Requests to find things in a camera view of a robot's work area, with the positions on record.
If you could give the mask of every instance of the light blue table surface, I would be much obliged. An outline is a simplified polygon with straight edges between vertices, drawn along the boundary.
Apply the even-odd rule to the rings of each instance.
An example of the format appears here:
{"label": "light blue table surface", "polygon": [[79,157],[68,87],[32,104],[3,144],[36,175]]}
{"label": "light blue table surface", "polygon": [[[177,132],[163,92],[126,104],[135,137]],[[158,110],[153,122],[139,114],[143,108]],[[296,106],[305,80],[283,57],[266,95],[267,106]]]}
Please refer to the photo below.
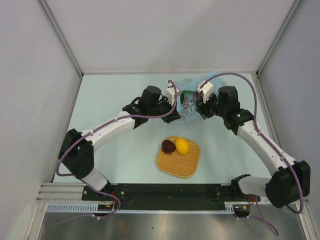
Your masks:
{"label": "light blue table surface", "polygon": [[[148,85],[167,87],[167,80],[196,78],[202,74],[128,74],[85,75],[74,106],[69,129],[83,131],[114,117],[122,107],[140,96]],[[244,74],[253,83],[250,74]],[[249,85],[239,77],[221,77],[238,91],[241,107],[253,113],[254,98]],[[257,120],[268,133],[260,104]],[[201,148],[196,173],[179,178],[160,171],[156,157],[162,141],[180,136],[195,141]],[[150,119],[135,130],[112,139],[94,155],[95,167],[112,183],[213,184],[230,183],[243,174],[269,177],[269,172],[255,152],[232,131],[220,117],[185,123],[164,123]],[[69,171],[61,165],[62,173]],[[77,183],[76,178],[54,177],[54,182]]]}

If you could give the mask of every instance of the cable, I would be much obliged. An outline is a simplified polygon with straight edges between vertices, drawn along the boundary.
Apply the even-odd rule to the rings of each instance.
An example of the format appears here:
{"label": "cable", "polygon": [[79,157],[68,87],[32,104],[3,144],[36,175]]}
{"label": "cable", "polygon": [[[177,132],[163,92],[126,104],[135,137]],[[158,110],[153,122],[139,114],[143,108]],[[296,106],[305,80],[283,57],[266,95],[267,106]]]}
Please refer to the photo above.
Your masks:
{"label": "cable", "polygon": [[[160,118],[164,118],[168,115],[170,115],[175,109],[176,109],[176,106],[177,106],[177,100],[178,100],[178,93],[177,93],[177,87],[175,85],[175,83],[171,80],[168,80],[168,83],[172,85],[173,89],[174,89],[174,103],[173,103],[173,106],[171,108],[171,110],[165,114],[162,114],[162,115],[159,115],[159,116],[144,116],[144,115],[125,115],[125,116],[120,116],[116,119],[112,119],[104,124],[102,124],[101,126],[97,127],[96,129],[93,130],[93,133],[96,133],[97,131],[103,129],[104,127],[108,126],[109,124],[112,124],[114,122],[117,122],[118,120],[121,120],[121,119],[125,119],[125,118],[143,118],[143,119],[160,119]],[[63,160],[65,159],[65,157],[68,155],[68,153],[74,148],[76,147],[82,140],[84,140],[85,138],[87,138],[88,136],[90,136],[92,133],[89,132],[85,135],[83,135],[82,137],[80,137],[77,141],[75,141],[64,153],[63,155],[61,156],[61,158],[59,159],[58,161],[58,164],[56,166],[56,169],[55,169],[55,172],[58,176],[60,177],[66,177],[66,176],[72,176],[72,173],[68,173],[68,174],[62,174],[59,172],[59,169],[60,169],[60,165],[61,163],[63,162]],[[98,194],[102,194],[102,195],[106,195],[108,197],[111,197],[113,198],[116,202],[118,202],[118,205],[117,205],[117,208],[115,210],[113,210],[112,212],[110,212],[108,215],[106,216],[99,216],[97,219],[104,219],[104,218],[107,218],[111,215],[113,215],[116,211],[118,211],[121,207],[121,202],[120,200],[115,196],[115,195],[112,195],[112,194],[109,194],[109,193],[106,193],[106,192],[102,192],[102,191],[99,191],[95,188],[93,188],[92,186],[90,186],[89,184],[87,184],[86,182],[84,182],[83,180],[81,180],[84,184],[86,184],[88,186],[88,188],[90,188],[92,191],[98,193]],[[73,220],[73,219],[77,219],[77,218],[80,218],[80,217],[84,217],[84,216],[88,216],[88,214],[82,214],[82,215],[78,215],[78,216],[75,216],[75,217],[72,217],[72,218],[69,218],[69,219],[66,219],[64,221],[61,221],[61,222],[58,222],[58,223],[55,223],[53,226],[56,226],[58,224],[61,224],[61,223],[65,223],[65,222],[68,222],[70,220]]]}
{"label": "cable", "polygon": [[257,131],[258,135],[260,135],[264,141],[279,155],[280,159],[282,161],[284,161],[284,163],[287,165],[287,167],[289,168],[289,170],[291,171],[292,175],[293,175],[293,178],[295,180],[295,183],[298,187],[298,192],[299,192],[299,200],[300,200],[300,209],[298,211],[292,209],[290,206],[286,206],[290,211],[294,212],[295,214],[300,214],[303,212],[304,210],[304,204],[305,204],[305,200],[304,200],[304,195],[303,195],[303,192],[302,192],[302,188],[301,188],[301,184],[300,184],[300,181],[299,181],[299,178],[295,172],[295,170],[293,169],[293,167],[290,165],[290,163],[288,162],[288,160],[285,158],[285,156],[282,154],[282,152],[280,152],[277,148],[277,146],[275,146],[262,132],[260,132],[260,129],[258,127],[258,122],[257,122],[257,108],[258,108],[258,100],[257,100],[257,94],[256,94],[256,91],[255,91],[255,88],[254,86],[252,85],[252,83],[245,77],[245,76],[242,76],[241,74],[238,74],[238,73],[235,73],[235,72],[224,72],[224,73],[219,73],[215,76],[212,76],[212,77],[209,77],[200,87],[200,89],[202,89],[204,87],[204,85],[211,81],[212,79],[215,79],[215,78],[218,78],[220,76],[225,76],[225,75],[234,75],[234,76],[237,76],[239,78],[242,78],[243,80],[245,80],[251,90],[252,90],[252,93],[253,93],[253,98],[254,98],[254,113],[253,113],[253,124],[254,124],[254,127],[255,127],[255,130]]}
{"label": "cable", "polygon": [[261,222],[264,222],[265,225],[270,229],[270,231],[274,235],[279,236],[279,232],[275,228],[275,226],[273,226],[270,222],[268,222],[267,219],[265,218],[265,216],[263,216],[263,214],[261,212],[261,209],[260,209],[260,206],[258,205],[258,196],[255,197],[255,205],[256,205],[256,208],[257,208],[257,210],[258,210],[258,212],[259,212],[261,217],[258,217],[258,216],[238,217],[236,214],[234,214],[234,216],[236,217],[237,220],[239,220],[239,219],[256,219],[256,220],[259,220]]}
{"label": "cable", "polygon": [[249,198],[249,201],[250,201],[250,202],[249,202],[249,204],[250,204],[249,206],[251,207],[253,204],[255,204],[255,201],[254,201],[254,199],[252,198],[251,194],[248,195],[248,198]]}
{"label": "cable", "polygon": [[[101,126],[97,127],[96,129],[93,130],[93,133],[96,133],[97,131],[103,129],[104,127],[108,126],[109,124],[112,124],[118,120],[121,119],[126,119],[126,118],[142,118],[142,119],[160,119],[160,118],[164,118],[168,115],[170,115],[176,108],[177,106],[177,100],[178,100],[178,94],[177,94],[177,88],[176,85],[174,84],[173,81],[168,80],[168,83],[172,84],[172,87],[174,89],[174,103],[173,106],[171,108],[171,110],[163,115],[159,115],[159,116],[144,116],[144,115],[125,115],[125,116],[120,116],[116,119],[112,119],[104,124],[102,124]],[[66,176],[72,176],[72,173],[68,173],[68,174],[62,174],[59,172],[59,168],[60,165],[62,163],[62,161],[65,159],[65,157],[69,154],[69,152],[75,147],[77,146],[82,140],[84,140],[85,138],[89,137],[92,133],[88,132],[87,134],[83,135],[82,137],[80,137],[77,141],[75,141],[66,151],[65,153],[63,153],[63,155],[61,156],[60,160],[58,161],[58,164],[56,166],[55,172],[59,177],[66,177]]]}

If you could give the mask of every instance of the metal floor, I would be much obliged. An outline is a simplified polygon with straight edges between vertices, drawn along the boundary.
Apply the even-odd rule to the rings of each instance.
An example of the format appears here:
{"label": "metal floor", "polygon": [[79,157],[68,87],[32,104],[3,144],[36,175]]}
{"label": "metal floor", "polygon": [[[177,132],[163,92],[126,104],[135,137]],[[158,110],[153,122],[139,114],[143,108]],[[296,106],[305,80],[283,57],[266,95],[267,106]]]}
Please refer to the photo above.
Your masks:
{"label": "metal floor", "polygon": [[[303,240],[296,215],[271,205],[262,205],[267,220],[279,231],[276,237],[255,219],[236,220],[219,214],[119,213],[96,220],[90,216],[50,226],[75,213],[46,213],[39,240]],[[258,216],[252,207],[252,216]]]}

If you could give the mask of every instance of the plum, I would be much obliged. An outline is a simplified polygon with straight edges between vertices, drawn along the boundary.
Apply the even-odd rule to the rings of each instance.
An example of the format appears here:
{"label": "plum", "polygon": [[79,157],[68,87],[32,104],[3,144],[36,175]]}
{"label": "plum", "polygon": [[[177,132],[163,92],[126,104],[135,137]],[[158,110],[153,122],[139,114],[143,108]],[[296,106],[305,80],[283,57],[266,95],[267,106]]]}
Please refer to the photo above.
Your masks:
{"label": "plum", "polygon": [[161,149],[165,154],[170,154],[176,150],[176,145],[170,140],[164,140]]}

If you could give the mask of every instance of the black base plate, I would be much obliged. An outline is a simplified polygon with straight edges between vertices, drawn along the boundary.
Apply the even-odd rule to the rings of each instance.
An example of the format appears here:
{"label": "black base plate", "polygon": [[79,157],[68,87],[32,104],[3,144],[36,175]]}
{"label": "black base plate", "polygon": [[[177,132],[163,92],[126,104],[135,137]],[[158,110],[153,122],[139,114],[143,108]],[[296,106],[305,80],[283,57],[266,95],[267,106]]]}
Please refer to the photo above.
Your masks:
{"label": "black base plate", "polygon": [[[225,210],[225,202],[249,201],[231,185],[222,184],[119,183],[102,192],[114,192],[121,201],[122,210],[216,211]],[[113,198],[85,186],[82,200],[112,201]]]}

